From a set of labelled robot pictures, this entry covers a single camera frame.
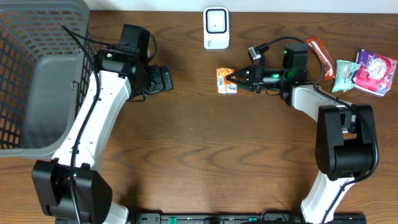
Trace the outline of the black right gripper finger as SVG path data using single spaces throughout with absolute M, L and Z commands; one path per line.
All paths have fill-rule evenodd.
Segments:
M 227 81 L 237 84 L 239 88 L 243 88 L 247 91 L 252 90 L 252 83 L 250 79 L 245 77 L 226 77 Z
M 251 76 L 252 66 L 244 67 L 227 75 L 228 80 L 249 80 Z

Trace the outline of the small orange box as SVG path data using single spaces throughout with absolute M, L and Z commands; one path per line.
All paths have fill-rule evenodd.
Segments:
M 231 68 L 217 68 L 216 79 L 218 93 L 223 95 L 237 94 L 237 84 L 232 83 L 226 79 L 226 76 L 233 73 L 234 69 Z

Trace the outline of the orange snack bar wrapper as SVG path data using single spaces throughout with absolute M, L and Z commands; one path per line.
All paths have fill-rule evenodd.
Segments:
M 305 41 L 319 56 L 324 64 L 324 78 L 333 80 L 336 77 L 336 65 L 328 53 L 323 41 L 317 36 L 311 37 Z

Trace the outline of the teal snack wrapper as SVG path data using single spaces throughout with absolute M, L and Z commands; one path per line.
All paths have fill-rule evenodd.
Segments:
M 332 92 L 348 91 L 357 86 L 353 81 L 353 75 L 361 68 L 360 64 L 347 60 L 336 61 L 336 76 Z

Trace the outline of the purple red tissue pack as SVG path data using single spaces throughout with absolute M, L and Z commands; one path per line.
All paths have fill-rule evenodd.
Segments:
M 356 56 L 359 70 L 353 75 L 355 88 L 370 94 L 383 97 L 392 86 L 397 61 L 364 49 Z

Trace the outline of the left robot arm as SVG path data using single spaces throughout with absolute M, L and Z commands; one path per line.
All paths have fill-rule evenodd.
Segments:
M 125 102 L 173 89 L 167 65 L 150 65 L 143 52 L 101 49 L 88 93 L 51 161 L 38 160 L 32 180 L 43 213 L 59 223 L 127 223 L 129 210 L 113 202 L 102 178 L 103 156 Z

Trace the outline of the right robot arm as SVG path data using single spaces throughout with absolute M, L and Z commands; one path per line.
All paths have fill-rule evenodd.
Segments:
M 315 160 L 317 178 L 300 203 L 301 223 L 332 223 L 345 193 L 373 175 L 379 164 L 374 113 L 370 105 L 352 104 L 322 90 L 307 78 L 311 46 L 296 38 L 286 45 L 281 69 L 266 68 L 265 43 L 249 48 L 252 64 L 227 75 L 229 82 L 260 93 L 276 90 L 291 108 L 317 123 Z

